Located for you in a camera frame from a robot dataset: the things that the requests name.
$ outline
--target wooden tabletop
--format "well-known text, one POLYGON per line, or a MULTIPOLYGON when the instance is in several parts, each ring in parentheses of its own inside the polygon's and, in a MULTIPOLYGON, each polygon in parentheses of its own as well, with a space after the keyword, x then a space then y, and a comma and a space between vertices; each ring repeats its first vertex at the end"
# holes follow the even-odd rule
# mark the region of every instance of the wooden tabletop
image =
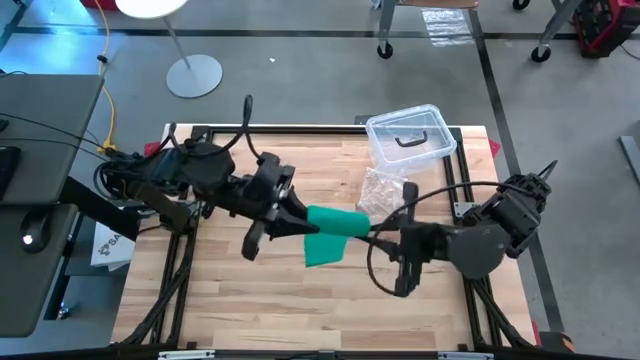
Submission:
MULTIPOLYGON (((191 128, 179 125, 178 140, 188 138, 191 128)), ((485 128, 461 130, 471 179, 497 180, 485 128)), ((230 137, 217 135, 216 142, 226 143, 230 137)), ((296 166, 294 185, 303 203, 355 209, 365 169, 371 166, 366 136, 256 134, 252 138, 258 152, 272 152, 296 166)), ((255 158, 244 140, 231 153, 236 174, 255 172, 255 158)), ((421 194, 446 185, 441 161, 409 179, 418 183, 421 194)), ((479 202, 494 192, 493 187, 474 188, 479 202)), ((416 218, 451 223, 448 196, 420 203, 416 218)), ((253 350, 455 350, 460 343, 471 345, 462 278, 450 263, 425 264, 421 285, 411 296, 394 298, 371 283, 366 244, 361 241, 350 241, 339 263, 305 268, 301 236, 263 239, 257 259, 249 262, 240 254, 250 224, 247 219, 232 219, 217 209, 200 224, 182 345, 197 341, 199 348, 253 350)), ((138 238, 112 341, 129 335, 155 302, 168 243, 169 233, 162 230, 138 238)), ((397 264, 374 251, 373 265, 378 279, 392 287, 397 264)), ((516 261, 505 258, 491 274, 491 282, 506 316, 524 338, 534 341, 516 261)), ((488 339, 480 302, 479 313, 488 339)), ((167 314, 168 322, 172 310, 167 314)), ((168 329, 165 325, 163 335, 168 329)))

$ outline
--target green cloth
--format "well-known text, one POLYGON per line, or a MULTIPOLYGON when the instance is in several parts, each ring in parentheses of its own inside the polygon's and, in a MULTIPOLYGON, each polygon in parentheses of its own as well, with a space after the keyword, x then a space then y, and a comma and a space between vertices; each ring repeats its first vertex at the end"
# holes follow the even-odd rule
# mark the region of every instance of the green cloth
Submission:
POLYGON ((309 206, 307 221, 320 232, 304 236, 304 256, 307 267, 342 260, 347 239, 366 236, 371 222, 365 213, 343 211, 321 206, 309 206))

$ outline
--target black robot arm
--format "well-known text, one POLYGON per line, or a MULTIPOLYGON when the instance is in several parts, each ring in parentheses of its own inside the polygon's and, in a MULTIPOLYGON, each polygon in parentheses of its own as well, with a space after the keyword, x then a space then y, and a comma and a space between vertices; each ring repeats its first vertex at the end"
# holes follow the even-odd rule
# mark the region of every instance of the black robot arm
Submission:
MULTIPOLYGON (((240 215, 253 221, 242 248, 242 255, 249 260, 257 256, 264 234, 273 239, 318 232, 317 226, 307 222, 307 208, 292 185, 295 168, 281 164, 275 154, 255 151, 248 133, 251 103, 248 96, 242 127, 225 146, 197 140, 179 144, 172 124, 162 145, 171 141, 173 148, 157 150, 147 157, 109 150, 111 161, 96 169, 96 178, 112 197, 139 200, 156 210, 161 223, 175 232, 185 231, 192 213, 167 195, 177 196, 192 187, 196 199, 205 204, 198 215, 208 218, 217 207, 231 217, 240 215), (253 175, 236 176, 229 149, 243 135, 258 167, 253 175)), ((394 211, 385 222, 373 226, 372 237, 359 237, 370 244, 369 268, 374 247, 386 252, 390 261, 398 262, 396 289, 387 291, 397 296, 408 296, 415 289, 422 264, 431 260, 450 261, 469 279, 487 276, 505 253, 516 258, 526 249, 551 192, 545 180, 554 166, 539 175, 514 175, 504 183, 471 183, 498 186, 489 200, 467 211, 457 226, 415 221, 416 203, 447 189, 418 196, 418 186, 406 183, 402 211, 394 211), (378 239, 382 231, 399 231, 400 242, 378 239)))

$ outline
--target clear plastic box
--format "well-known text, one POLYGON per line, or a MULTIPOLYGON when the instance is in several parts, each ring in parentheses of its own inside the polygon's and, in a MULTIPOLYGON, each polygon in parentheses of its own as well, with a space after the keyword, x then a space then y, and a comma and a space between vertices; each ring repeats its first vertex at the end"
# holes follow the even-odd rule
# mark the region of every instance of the clear plastic box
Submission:
POLYGON ((397 176, 421 172, 457 146, 433 105, 374 116, 365 128, 376 170, 397 176))

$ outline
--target red object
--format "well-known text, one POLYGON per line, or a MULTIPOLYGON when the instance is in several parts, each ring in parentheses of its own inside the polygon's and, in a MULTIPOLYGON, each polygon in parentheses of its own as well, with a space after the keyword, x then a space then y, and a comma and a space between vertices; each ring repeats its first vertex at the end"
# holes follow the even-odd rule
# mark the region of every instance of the red object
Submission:
MULTIPOLYGON (((90 7, 94 9, 98 8, 98 6, 96 5, 96 0, 80 0, 80 2, 85 7, 90 7)), ((102 10, 120 11, 118 9, 118 6, 116 5, 116 0, 98 0, 98 2, 100 3, 102 10)))
POLYGON ((160 147, 160 141, 154 143, 148 143, 144 145, 144 156, 151 155, 157 148, 160 147))
POLYGON ((636 0, 583 1, 574 25, 582 56, 608 57, 640 25, 640 4, 636 0))
POLYGON ((500 144, 489 139, 489 147, 491 148, 491 156, 496 157, 498 152, 500 152, 500 144))

